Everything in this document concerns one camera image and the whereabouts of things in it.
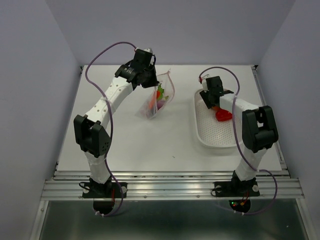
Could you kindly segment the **orange toy pumpkin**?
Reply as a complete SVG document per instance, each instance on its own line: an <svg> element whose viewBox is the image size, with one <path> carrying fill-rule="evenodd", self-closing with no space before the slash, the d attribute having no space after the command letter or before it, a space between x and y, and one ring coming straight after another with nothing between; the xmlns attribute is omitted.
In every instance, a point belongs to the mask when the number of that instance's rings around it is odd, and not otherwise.
<svg viewBox="0 0 320 240"><path fill-rule="evenodd" d="M220 110L220 107L214 106L214 107L212 107L212 109L213 109L214 111L219 111L219 110Z"/></svg>

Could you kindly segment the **orange toy carrot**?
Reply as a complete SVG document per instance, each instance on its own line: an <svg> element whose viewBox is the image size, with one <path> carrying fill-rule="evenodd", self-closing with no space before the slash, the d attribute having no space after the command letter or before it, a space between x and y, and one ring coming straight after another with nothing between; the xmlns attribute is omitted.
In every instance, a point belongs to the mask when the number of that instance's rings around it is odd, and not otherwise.
<svg viewBox="0 0 320 240"><path fill-rule="evenodd" d="M155 90L151 96L150 101L149 101L148 109L153 110L156 106L157 101L159 101L159 100L160 99L157 99L157 90Z"/></svg>

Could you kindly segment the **clear zip top bag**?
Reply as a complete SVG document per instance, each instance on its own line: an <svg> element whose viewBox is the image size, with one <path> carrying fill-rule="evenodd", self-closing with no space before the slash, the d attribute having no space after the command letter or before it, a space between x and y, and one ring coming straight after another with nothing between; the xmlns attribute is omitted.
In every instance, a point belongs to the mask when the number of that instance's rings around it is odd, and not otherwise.
<svg viewBox="0 0 320 240"><path fill-rule="evenodd" d="M144 101L135 114L142 119L155 118L175 96L175 86L170 76L171 70L157 75L159 84L154 87L152 94Z"/></svg>

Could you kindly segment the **green toy leaf vegetable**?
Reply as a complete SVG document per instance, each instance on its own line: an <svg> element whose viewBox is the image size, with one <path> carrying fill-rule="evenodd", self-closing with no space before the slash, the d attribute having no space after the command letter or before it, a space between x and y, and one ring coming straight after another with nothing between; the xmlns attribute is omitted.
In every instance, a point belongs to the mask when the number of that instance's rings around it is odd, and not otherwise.
<svg viewBox="0 0 320 240"><path fill-rule="evenodd" d="M157 91L156 91L156 98L157 99L162 99L164 92L165 92L165 90L162 88L162 85L159 84L158 87L157 87Z"/></svg>

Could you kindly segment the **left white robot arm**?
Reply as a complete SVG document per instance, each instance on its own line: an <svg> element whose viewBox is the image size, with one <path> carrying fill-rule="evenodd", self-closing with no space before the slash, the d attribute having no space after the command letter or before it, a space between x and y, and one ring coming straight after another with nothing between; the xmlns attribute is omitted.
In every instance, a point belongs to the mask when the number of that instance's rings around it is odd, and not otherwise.
<svg viewBox="0 0 320 240"><path fill-rule="evenodd" d="M151 48L135 50L132 60L121 65L114 74L111 84L97 103L84 115L73 120L75 141L84 152L89 168L90 179L95 182L94 191L100 197L111 193L111 177L106 167L106 155L111 147L113 114L138 86L153 88L159 84L155 69L156 56Z"/></svg>

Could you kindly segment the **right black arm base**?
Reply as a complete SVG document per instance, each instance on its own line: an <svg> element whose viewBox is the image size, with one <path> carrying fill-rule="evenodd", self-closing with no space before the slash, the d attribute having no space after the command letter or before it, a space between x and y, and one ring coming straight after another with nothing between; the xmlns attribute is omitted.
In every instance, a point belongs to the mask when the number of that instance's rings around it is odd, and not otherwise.
<svg viewBox="0 0 320 240"><path fill-rule="evenodd" d="M250 197L259 197L260 190L256 178L240 180L236 171L231 180L215 181L210 194L217 198L230 198L229 206L236 213L247 214L251 208Z"/></svg>

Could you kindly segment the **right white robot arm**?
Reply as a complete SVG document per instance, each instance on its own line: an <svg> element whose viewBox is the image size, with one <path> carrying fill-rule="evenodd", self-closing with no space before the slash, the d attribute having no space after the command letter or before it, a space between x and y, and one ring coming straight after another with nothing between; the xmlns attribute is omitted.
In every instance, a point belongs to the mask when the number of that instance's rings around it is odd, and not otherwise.
<svg viewBox="0 0 320 240"><path fill-rule="evenodd" d="M241 121L241 139L244 149L241 150L237 127L233 127L237 148L242 157L235 169L237 179L230 182L231 192L242 195L248 190L248 183L256 177L259 165L267 150L279 139L273 109L269 105L259 106L238 98L236 92L224 89L219 76L201 77L203 91L200 93L207 107L218 107L232 115L232 124L236 119Z"/></svg>

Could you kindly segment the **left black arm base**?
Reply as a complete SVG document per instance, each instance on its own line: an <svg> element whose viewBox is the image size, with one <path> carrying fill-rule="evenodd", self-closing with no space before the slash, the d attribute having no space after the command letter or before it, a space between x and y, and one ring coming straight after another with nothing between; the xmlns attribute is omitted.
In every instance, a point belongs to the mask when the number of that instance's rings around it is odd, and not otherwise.
<svg viewBox="0 0 320 240"><path fill-rule="evenodd" d="M91 178L89 182L81 181L79 187L82 188L82 198L93 199L93 210L97 216L111 217L122 207L124 198L127 197L127 182L112 182L111 177L106 183L97 183Z"/></svg>

